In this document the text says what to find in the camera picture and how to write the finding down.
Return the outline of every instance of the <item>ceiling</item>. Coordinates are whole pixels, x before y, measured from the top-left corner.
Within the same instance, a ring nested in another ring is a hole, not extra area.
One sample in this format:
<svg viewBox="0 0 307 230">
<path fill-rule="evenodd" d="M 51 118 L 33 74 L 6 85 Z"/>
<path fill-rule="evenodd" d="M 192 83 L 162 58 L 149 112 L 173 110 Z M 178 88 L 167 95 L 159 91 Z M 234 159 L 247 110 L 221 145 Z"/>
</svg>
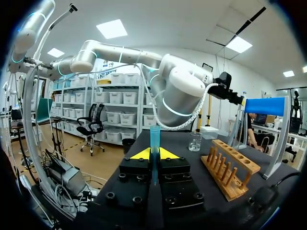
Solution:
<svg viewBox="0 0 307 230">
<path fill-rule="evenodd" d="M 49 23 L 73 3 L 74 12 L 50 33 L 41 60 L 50 62 L 47 54 L 57 48 L 65 55 L 76 55 L 84 41 L 129 47 L 172 46 L 225 55 L 272 82 L 306 79 L 302 67 L 307 65 L 300 55 L 287 26 L 264 0 L 55 0 L 56 9 Z M 267 7 L 239 36 L 253 47 L 239 54 L 224 48 L 241 26 L 259 10 Z M 96 25 L 121 19 L 128 36 L 105 39 Z M 29 51 L 33 55 L 37 44 Z M 285 78 L 283 72 L 293 70 L 295 76 Z"/>
</svg>

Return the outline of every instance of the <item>computer monitor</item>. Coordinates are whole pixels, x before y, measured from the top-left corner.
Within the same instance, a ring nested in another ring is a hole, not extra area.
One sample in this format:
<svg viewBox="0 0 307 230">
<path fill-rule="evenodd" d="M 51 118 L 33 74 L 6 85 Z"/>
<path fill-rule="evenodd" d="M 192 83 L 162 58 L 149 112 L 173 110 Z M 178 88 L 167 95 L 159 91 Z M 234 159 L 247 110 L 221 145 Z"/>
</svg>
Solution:
<svg viewBox="0 0 307 230">
<path fill-rule="evenodd" d="M 254 123 L 260 124 L 260 125 L 264 125 L 266 120 L 267 120 L 267 116 L 266 114 L 257 114 Z"/>
</svg>

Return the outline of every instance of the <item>black office chair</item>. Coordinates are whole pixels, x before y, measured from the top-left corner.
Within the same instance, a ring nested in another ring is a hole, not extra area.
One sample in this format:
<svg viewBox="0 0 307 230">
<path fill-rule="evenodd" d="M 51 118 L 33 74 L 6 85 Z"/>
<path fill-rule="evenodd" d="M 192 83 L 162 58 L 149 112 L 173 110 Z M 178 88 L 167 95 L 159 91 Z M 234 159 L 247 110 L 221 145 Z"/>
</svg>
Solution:
<svg viewBox="0 0 307 230">
<path fill-rule="evenodd" d="M 98 146 L 102 149 L 102 152 L 105 151 L 104 147 L 100 146 L 100 143 L 95 144 L 94 142 L 94 135 L 97 133 L 101 133 L 104 128 L 102 126 L 102 122 L 100 121 L 100 115 L 104 108 L 103 104 L 92 104 L 89 112 L 88 117 L 80 117 L 77 119 L 78 124 L 80 125 L 77 127 L 77 130 L 82 133 L 85 136 L 91 136 L 91 142 L 87 142 L 85 145 L 83 145 L 80 149 L 81 152 L 83 152 L 83 148 L 85 146 L 90 146 L 90 153 L 91 156 L 93 155 L 93 146 Z M 82 125 L 79 120 L 86 120 L 89 122 L 89 124 Z"/>
</svg>

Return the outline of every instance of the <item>office chair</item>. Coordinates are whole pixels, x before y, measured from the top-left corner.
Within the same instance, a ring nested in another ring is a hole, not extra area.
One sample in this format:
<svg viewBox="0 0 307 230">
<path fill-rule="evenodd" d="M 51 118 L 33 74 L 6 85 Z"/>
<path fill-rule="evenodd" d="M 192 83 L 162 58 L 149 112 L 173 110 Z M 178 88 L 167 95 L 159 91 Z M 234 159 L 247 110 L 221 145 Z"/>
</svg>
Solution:
<svg viewBox="0 0 307 230">
<path fill-rule="evenodd" d="M 23 146 L 22 146 L 22 141 L 21 141 L 21 132 L 24 131 L 24 129 L 20 129 L 20 128 L 12 128 L 11 123 L 15 122 L 17 123 L 18 127 L 23 127 L 23 118 L 21 115 L 21 110 L 20 109 L 12 109 L 11 110 L 11 122 L 10 122 L 10 131 L 13 133 L 14 136 L 18 135 L 18 140 L 19 140 L 19 144 L 20 144 L 20 151 L 18 152 L 19 154 L 22 154 L 23 157 L 21 159 L 21 165 L 25 168 L 27 168 L 28 166 L 33 165 L 33 161 L 31 159 L 31 157 L 28 157 L 25 155 L 26 152 L 28 152 L 28 150 L 24 150 Z"/>
<path fill-rule="evenodd" d="M 91 156 L 93 155 L 93 146 L 100 147 L 102 149 L 102 152 L 105 151 L 104 147 L 100 146 L 100 143 L 95 144 L 94 142 L 94 135 L 97 133 L 101 133 L 104 130 L 102 126 L 102 122 L 100 121 L 100 115 L 101 115 L 103 108 L 104 108 L 103 104 L 92 104 L 90 108 L 89 116 L 80 117 L 77 119 L 77 122 L 80 125 L 79 127 L 77 127 L 77 130 L 87 137 L 91 136 L 91 141 L 83 145 L 80 151 L 83 152 L 83 148 L 85 146 L 90 146 Z M 89 124 L 82 125 L 79 122 L 79 120 L 86 120 L 89 122 Z"/>
</svg>

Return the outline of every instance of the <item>wooden peg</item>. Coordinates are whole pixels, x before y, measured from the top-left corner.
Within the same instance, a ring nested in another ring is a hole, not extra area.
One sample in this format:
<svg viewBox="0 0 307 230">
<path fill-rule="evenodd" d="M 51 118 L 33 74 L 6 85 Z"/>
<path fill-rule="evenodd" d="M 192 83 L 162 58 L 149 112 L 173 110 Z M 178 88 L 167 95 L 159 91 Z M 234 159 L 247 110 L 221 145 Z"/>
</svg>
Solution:
<svg viewBox="0 0 307 230">
<path fill-rule="evenodd" d="M 220 175 L 221 170 L 222 170 L 222 168 L 223 168 L 223 166 L 224 166 L 225 160 L 226 160 L 226 157 L 223 157 L 223 158 L 222 158 L 221 165 L 220 165 L 220 167 L 219 167 L 219 170 L 218 170 L 217 173 L 216 173 L 217 176 Z"/>
<path fill-rule="evenodd" d="M 223 181 L 223 180 L 225 179 L 225 177 L 226 177 L 226 175 L 227 175 L 227 172 L 228 172 L 228 170 L 229 170 L 229 168 L 230 168 L 230 165 L 231 165 L 231 163 L 228 162 L 228 163 L 227 163 L 227 166 L 226 166 L 226 168 L 225 168 L 224 174 L 223 174 L 223 176 L 222 176 L 222 178 L 221 178 L 221 181 Z"/>
<path fill-rule="evenodd" d="M 211 162 L 210 162 L 211 167 L 213 167 L 213 163 L 214 163 L 214 160 L 215 160 L 216 153 L 217 153 L 217 147 L 214 148 L 214 152 L 212 154 L 212 158 L 211 158 Z"/>
<path fill-rule="evenodd" d="M 248 184 L 248 182 L 250 180 L 250 177 L 251 177 L 251 174 L 248 172 L 246 177 L 245 177 L 245 180 L 243 181 L 242 185 L 240 186 L 240 189 L 245 188 L 245 186 Z"/>
<path fill-rule="evenodd" d="M 211 146 L 211 147 L 210 147 L 209 156 L 208 156 L 208 158 L 207 158 L 207 162 L 210 161 L 210 157 L 211 157 L 212 154 L 213 154 L 213 147 Z"/>
<path fill-rule="evenodd" d="M 222 156 L 222 154 L 221 154 L 221 153 L 219 153 L 219 156 L 218 156 L 218 157 L 217 157 L 217 159 L 216 159 L 216 162 L 215 162 L 215 165 L 214 165 L 213 170 L 216 170 L 217 165 L 218 165 L 218 163 L 220 162 L 221 156 Z"/>
<path fill-rule="evenodd" d="M 235 168 L 233 169 L 233 171 L 231 172 L 230 177 L 229 177 L 229 179 L 228 179 L 228 181 L 227 181 L 227 183 L 226 183 L 226 187 L 229 186 L 229 184 L 230 184 L 230 182 L 232 181 L 232 179 L 234 178 L 234 175 L 236 174 L 236 171 L 237 171 L 237 170 L 238 170 L 238 168 L 235 167 Z"/>
</svg>

